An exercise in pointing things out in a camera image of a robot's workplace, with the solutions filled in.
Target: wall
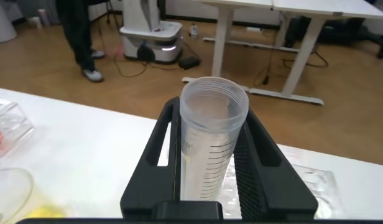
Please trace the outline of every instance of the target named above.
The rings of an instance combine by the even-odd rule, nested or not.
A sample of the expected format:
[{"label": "wall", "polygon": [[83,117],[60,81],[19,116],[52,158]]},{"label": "wall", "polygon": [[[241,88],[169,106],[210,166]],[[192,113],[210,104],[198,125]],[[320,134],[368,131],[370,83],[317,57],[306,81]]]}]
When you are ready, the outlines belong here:
[{"label": "wall", "polygon": [[[383,0],[377,1],[376,6],[383,11]],[[371,32],[383,35],[383,19],[367,19],[364,21],[364,25],[367,26]]]},{"label": "wall", "polygon": [[[122,2],[111,0],[116,11],[122,11]],[[173,16],[191,16],[217,19],[218,10],[198,1],[192,0],[167,0],[166,11]],[[235,21],[254,22],[262,24],[279,24],[279,13],[267,9],[243,8],[234,13]]]},{"label": "wall", "polygon": [[92,20],[96,19],[97,17],[105,14],[106,12],[107,12],[107,10],[106,10],[106,4],[105,3],[90,6],[90,8],[89,8],[90,20],[92,21]]},{"label": "wall", "polygon": [[4,2],[3,0],[0,0],[0,2],[10,21],[23,18],[23,14],[19,9],[19,5],[13,2]]}]

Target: clear plastic container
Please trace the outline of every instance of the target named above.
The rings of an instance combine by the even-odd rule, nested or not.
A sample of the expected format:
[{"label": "clear plastic container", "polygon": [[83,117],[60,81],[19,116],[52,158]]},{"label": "clear plastic container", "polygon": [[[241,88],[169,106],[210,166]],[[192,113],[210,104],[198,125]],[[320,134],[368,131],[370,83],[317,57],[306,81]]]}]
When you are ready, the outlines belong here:
[{"label": "clear plastic container", "polygon": [[343,212],[332,172],[296,165],[293,165],[293,168],[317,199],[316,219],[347,218]]},{"label": "clear plastic container", "polygon": [[0,156],[21,146],[33,130],[17,103],[0,99]]},{"label": "clear plastic container", "polygon": [[0,224],[13,224],[24,218],[64,218],[70,209],[55,206],[24,169],[0,170]]},{"label": "clear plastic container", "polygon": [[184,87],[181,200],[218,198],[248,109],[246,92],[232,81],[204,77]]}]

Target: white shoe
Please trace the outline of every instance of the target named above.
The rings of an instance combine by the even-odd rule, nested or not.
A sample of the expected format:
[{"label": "white shoe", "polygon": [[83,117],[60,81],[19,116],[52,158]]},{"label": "white shoe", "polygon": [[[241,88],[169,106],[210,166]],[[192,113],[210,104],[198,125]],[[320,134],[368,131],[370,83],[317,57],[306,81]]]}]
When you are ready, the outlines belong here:
[{"label": "white shoe", "polygon": [[98,71],[89,71],[87,69],[82,70],[83,76],[85,76],[89,81],[94,82],[94,83],[99,83],[103,82],[104,78],[102,74]]},{"label": "white shoe", "polygon": [[91,56],[93,59],[101,59],[106,56],[106,53],[102,50],[92,50]]}]

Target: white table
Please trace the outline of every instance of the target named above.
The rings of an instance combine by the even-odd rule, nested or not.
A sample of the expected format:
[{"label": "white table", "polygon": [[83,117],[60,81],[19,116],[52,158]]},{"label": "white table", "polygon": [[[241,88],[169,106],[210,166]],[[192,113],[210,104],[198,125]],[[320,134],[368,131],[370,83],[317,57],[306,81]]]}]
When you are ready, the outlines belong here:
[{"label": "white table", "polygon": [[[201,1],[218,8],[218,23],[216,25],[216,38],[204,38],[204,40],[215,41],[214,59],[212,66],[212,76],[220,77],[222,72],[222,61],[224,53],[224,45],[229,42],[232,44],[251,45],[247,42],[239,42],[230,40],[231,26],[233,23],[234,10],[240,7],[259,7],[263,9],[271,9],[272,0],[194,0]],[[183,82],[190,82],[194,78],[182,78]]]},{"label": "white table", "polygon": [[310,17],[311,22],[282,92],[260,89],[250,89],[249,92],[317,105],[323,105],[324,101],[319,98],[293,95],[293,92],[325,21],[350,17],[383,19],[383,12],[364,0],[273,0],[273,9]]},{"label": "white table", "polygon": [[[120,198],[155,120],[3,89],[0,98],[18,102],[36,128],[2,166],[30,171],[49,198],[73,205],[77,217],[121,217]],[[279,147],[292,164],[334,173],[345,218],[383,219],[383,166]]]},{"label": "white table", "polygon": [[[311,54],[317,37],[320,34],[326,20],[347,19],[350,17],[360,17],[368,19],[383,19],[383,12],[370,5],[365,0],[197,0],[206,4],[218,7],[218,25],[216,38],[205,38],[205,40],[215,40],[215,52],[212,68],[212,76],[221,76],[222,58],[225,42],[253,47],[267,47],[291,52],[298,52],[296,61],[293,64],[287,82],[282,92],[260,90],[257,88],[249,89],[242,86],[249,93],[274,96],[288,100],[297,100],[316,105],[324,105],[324,101],[319,98],[294,95],[293,92],[298,84],[299,78],[305,68],[307,60]],[[230,27],[233,21],[233,10],[239,7],[260,7],[274,9],[282,12],[283,19],[280,23],[280,30],[277,33],[274,46],[263,44],[251,44],[247,42],[229,40]],[[292,14],[298,14],[312,18],[307,33],[302,41],[301,49],[290,49],[282,47],[288,25]],[[184,82],[189,82],[192,78],[184,78]]]}]

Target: black cable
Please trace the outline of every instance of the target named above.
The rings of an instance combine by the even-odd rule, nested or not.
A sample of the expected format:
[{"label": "black cable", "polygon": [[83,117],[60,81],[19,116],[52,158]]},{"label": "black cable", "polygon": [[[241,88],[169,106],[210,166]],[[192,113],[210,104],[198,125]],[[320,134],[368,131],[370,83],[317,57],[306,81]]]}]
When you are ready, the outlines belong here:
[{"label": "black cable", "polygon": [[[116,68],[117,68],[118,74],[119,74],[121,77],[124,77],[124,78],[134,78],[134,77],[139,76],[139,75],[142,75],[144,72],[146,72],[148,62],[143,63],[143,62],[132,62],[132,61],[118,61],[118,60],[117,60],[117,57],[118,57],[118,52],[119,52],[119,49],[120,49],[120,48],[121,48],[121,46],[118,47],[118,49],[117,49],[117,51],[116,51],[116,54],[115,54],[115,56],[114,56],[114,60],[113,60],[113,62],[114,62],[114,64],[115,64]],[[144,68],[143,68],[143,70],[142,70],[141,72],[139,72],[139,73],[137,73],[137,74],[135,74],[135,75],[129,75],[129,76],[128,76],[128,75],[124,75],[124,74],[122,73],[121,68],[120,68],[119,65],[118,65],[118,62],[122,62],[122,63],[140,63],[140,64],[142,64],[142,65],[144,66]]]},{"label": "black cable", "polygon": [[[99,32],[99,36],[100,36],[100,41],[102,43],[102,48],[103,48],[103,51],[104,52],[107,52],[106,51],[106,46],[104,44],[104,39],[103,39],[103,34],[102,34],[102,30],[101,30],[101,26],[100,26],[100,19],[97,20],[97,23],[98,23],[98,32]],[[127,62],[127,61],[117,61],[117,57],[118,57],[118,52],[119,52],[119,49],[121,47],[118,47],[117,51],[116,51],[116,54],[114,56],[114,59],[113,59],[113,62],[117,68],[117,71],[118,71],[118,74],[121,76],[121,77],[124,77],[124,78],[133,78],[133,77],[136,77],[136,76],[139,76],[139,75],[142,75],[146,70],[147,70],[147,64],[148,63],[142,63],[142,62]],[[141,63],[143,66],[144,66],[144,69],[139,72],[138,74],[136,75],[131,75],[131,76],[127,76],[127,75],[124,75],[121,71],[121,68],[119,67],[118,63],[117,62],[123,62],[123,63]]]},{"label": "black cable", "polygon": [[109,13],[109,2],[110,2],[110,0],[106,1],[106,11],[107,11],[107,19],[106,19],[106,22],[107,22],[108,24],[111,23],[111,21],[110,21],[110,13]]},{"label": "black cable", "polygon": [[[317,52],[317,50],[313,51],[313,54],[317,55],[324,62],[324,64],[323,65],[314,65],[314,64],[311,64],[311,63],[306,63],[306,66],[310,66],[310,67],[313,67],[313,68],[328,68],[329,63],[327,62],[327,60],[323,56],[321,56]],[[283,66],[285,68],[291,69],[291,66],[288,66],[287,62],[294,62],[294,61],[295,60],[292,60],[292,59],[290,59],[290,60],[289,59],[283,59]]]},{"label": "black cable", "polygon": [[182,43],[187,47],[187,49],[194,55],[198,60],[201,61],[200,56],[184,41],[182,40]]},{"label": "black cable", "polygon": [[[274,46],[274,44],[275,44],[275,38],[273,38],[272,46]],[[269,79],[270,79],[271,69],[272,69],[272,56],[273,56],[273,51],[274,51],[274,48],[272,48],[272,50],[270,51],[269,65],[268,65],[267,67],[263,68],[261,71],[259,71],[258,74],[255,76],[254,81],[253,81],[254,86],[259,86],[259,85],[261,85],[261,84],[263,84],[263,85],[267,85],[267,84],[268,84]],[[324,62],[324,64],[323,64],[323,65],[314,65],[314,64],[311,64],[311,63],[306,63],[306,66],[310,66],[310,67],[313,67],[313,68],[328,68],[328,66],[329,66],[328,61],[327,61],[323,56],[321,56],[321,55],[318,53],[316,47],[315,47],[314,50],[313,50],[313,54],[317,55],[317,56]],[[289,59],[282,59],[282,61],[283,61],[283,66],[284,66],[285,68],[289,68],[289,69],[291,69],[291,67],[289,67],[289,66],[287,65],[287,62],[294,62],[295,60],[293,60],[293,59],[290,59],[290,60],[289,60]],[[257,85],[257,84],[256,84],[256,81],[257,81],[257,79],[262,75],[262,73],[263,73],[264,71],[266,71],[266,77],[263,79],[263,81],[261,81],[260,84]]]}]

